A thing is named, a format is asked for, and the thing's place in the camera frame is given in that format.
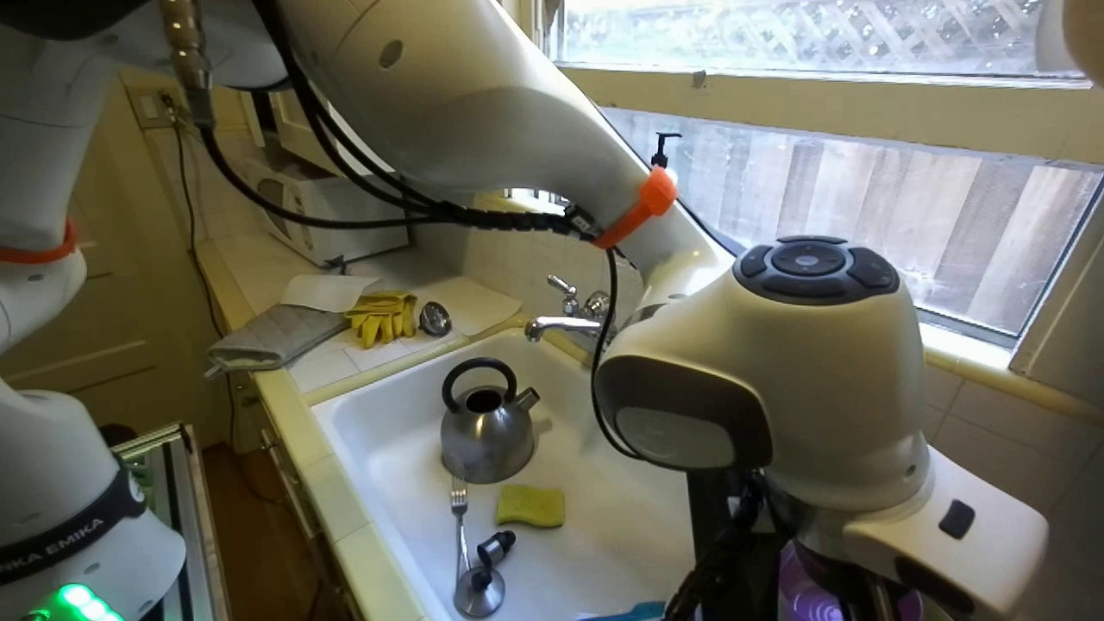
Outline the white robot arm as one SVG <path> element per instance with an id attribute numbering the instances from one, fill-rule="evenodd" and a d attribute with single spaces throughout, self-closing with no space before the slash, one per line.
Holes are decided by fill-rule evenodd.
<path id="1" fill-rule="evenodd" d="M 207 84 L 303 76 L 435 212 L 535 188 L 626 251 L 648 298 L 594 374 L 603 420 L 644 464 L 755 470 L 805 552 L 1010 613 L 1050 526 L 926 441 L 920 340 L 898 268 L 841 237 L 714 243 L 496 0 L 0 0 L 2 333 L 28 340 L 86 276 L 69 195 L 109 60 Z"/>

